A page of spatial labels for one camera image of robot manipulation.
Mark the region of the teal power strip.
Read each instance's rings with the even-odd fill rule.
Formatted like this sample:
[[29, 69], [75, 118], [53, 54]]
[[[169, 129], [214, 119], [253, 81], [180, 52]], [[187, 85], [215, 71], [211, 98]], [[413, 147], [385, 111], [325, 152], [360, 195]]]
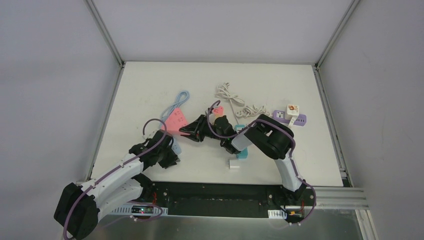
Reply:
[[234, 147], [239, 150], [240, 152], [236, 154], [236, 158], [238, 160], [243, 160], [248, 157], [248, 146], [249, 146], [249, 140], [245, 136], [245, 134], [242, 132], [240, 136], [237, 136], [235, 138]]

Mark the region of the white USB charger block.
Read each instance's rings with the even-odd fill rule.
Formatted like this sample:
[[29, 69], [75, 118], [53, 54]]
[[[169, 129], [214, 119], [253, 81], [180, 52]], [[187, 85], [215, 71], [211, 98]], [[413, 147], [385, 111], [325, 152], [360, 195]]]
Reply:
[[238, 159], [229, 159], [228, 168], [230, 171], [238, 171], [240, 169], [240, 161]]

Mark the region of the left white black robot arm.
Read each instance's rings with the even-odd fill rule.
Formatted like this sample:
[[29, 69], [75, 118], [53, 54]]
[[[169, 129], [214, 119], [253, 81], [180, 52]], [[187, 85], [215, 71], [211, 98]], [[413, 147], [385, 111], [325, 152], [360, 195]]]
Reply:
[[71, 182], [62, 191], [53, 218], [63, 226], [65, 240], [82, 240], [98, 222], [124, 203], [155, 201], [153, 182], [143, 174], [159, 164], [167, 169], [179, 162], [172, 150], [174, 138], [163, 129], [133, 145], [107, 172], [81, 184]]

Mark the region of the white cube adapter with sticker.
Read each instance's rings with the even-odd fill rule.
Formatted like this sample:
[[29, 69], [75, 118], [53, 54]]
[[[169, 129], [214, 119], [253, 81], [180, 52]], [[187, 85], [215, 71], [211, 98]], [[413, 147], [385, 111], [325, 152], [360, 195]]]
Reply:
[[291, 120], [292, 118], [297, 119], [300, 115], [299, 106], [296, 104], [288, 104], [286, 107], [284, 118], [286, 120]]

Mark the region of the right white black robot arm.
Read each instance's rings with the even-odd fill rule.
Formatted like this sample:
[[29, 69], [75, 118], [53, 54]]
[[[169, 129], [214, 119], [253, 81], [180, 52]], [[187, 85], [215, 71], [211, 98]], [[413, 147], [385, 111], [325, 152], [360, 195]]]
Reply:
[[296, 146], [293, 131], [272, 119], [260, 114], [253, 122], [236, 131], [228, 118], [223, 115], [210, 123], [209, 117], [200, 115], [195, 121], [179, 128], [182, 135], [195, 142], [203, 142], [204, 138], [220, 141], [220, 146], [230, 154], [236, 155], [251, 145], [256, 146], [263, 154], [274, 160], [280, 173], [284, 190], [284, 200], [296, 205], [304, 198], [302, 187], [306, 184], [299, 177], [293, 160]]

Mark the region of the light blue power strip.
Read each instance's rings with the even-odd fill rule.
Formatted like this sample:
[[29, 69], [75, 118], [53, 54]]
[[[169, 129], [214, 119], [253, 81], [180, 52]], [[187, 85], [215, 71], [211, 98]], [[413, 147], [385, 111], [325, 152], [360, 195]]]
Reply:
[[180, 155], [182, 153], [182, 149], [177, 141], [176, 138], [173, 138], [173, 143], [171, 145], [171, 149], [173, 150], [173, 152], [177, 155]]

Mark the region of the purple socket adapter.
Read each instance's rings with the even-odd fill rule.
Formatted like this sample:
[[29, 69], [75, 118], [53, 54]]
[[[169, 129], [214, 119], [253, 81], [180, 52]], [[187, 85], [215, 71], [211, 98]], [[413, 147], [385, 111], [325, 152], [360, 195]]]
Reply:
[[[282, 110], [274, 110], [272, 113], [272, 118], [276, 120], [277, 122], [283, 123], [283, 124], [289, 124], [291, 122], [291, 117], [286, 116], [286, 113]], [[294, 121], [294, 126], [305, 126], [307, 123], [307, 116], [304, 114], [299, 114], [297, 119]]]

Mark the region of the pink square plug adapter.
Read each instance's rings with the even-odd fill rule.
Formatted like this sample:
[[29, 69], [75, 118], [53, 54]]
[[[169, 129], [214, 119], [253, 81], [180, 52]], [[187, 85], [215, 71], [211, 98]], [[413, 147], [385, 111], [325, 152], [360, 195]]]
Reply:
[[223, 106], [216, 106], [212, 110], [213, 116], [217, 119], [220, 117], [223, 117], [225, 115], [224, 113], [224, 107]]

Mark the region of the pink triangular plug adapter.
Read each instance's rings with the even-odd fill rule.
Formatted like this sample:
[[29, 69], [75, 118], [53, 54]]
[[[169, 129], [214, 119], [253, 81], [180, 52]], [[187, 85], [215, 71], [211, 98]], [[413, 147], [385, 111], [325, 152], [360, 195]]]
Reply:
[[189, 123], [179, 107], [175, 108], [163, 122], [169, 134], [177, 136], [188, 135], [188, 133], [180, 131], [181, 128], [187, 126]]

